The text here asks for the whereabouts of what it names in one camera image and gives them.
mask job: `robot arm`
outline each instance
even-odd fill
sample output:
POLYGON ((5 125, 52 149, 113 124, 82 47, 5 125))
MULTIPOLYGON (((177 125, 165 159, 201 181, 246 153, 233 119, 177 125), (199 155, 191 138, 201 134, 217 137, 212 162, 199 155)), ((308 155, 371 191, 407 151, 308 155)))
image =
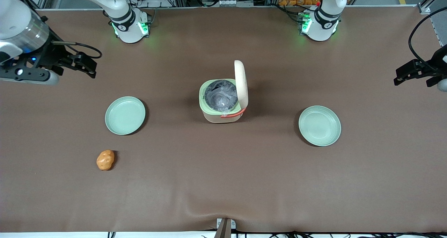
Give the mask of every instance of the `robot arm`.
POLYGON ((309 20, 303 34, 314 41, 322 42, 335 33, 338 18, 345 9, 347 0, 321 0, 321 5, 313 10, 307 10, 309 20))
POLYGON ((0 79, 54 85, 67 67, 94 78, 96 62, 69 53, 37 13, 19 0, 0 1, 0 79))
POLYGON ((126 0, 89 0, 99 5, 112 20, 115 34, 126 43, 138 42, 149 35, 148 15, 131 8, 126 0))

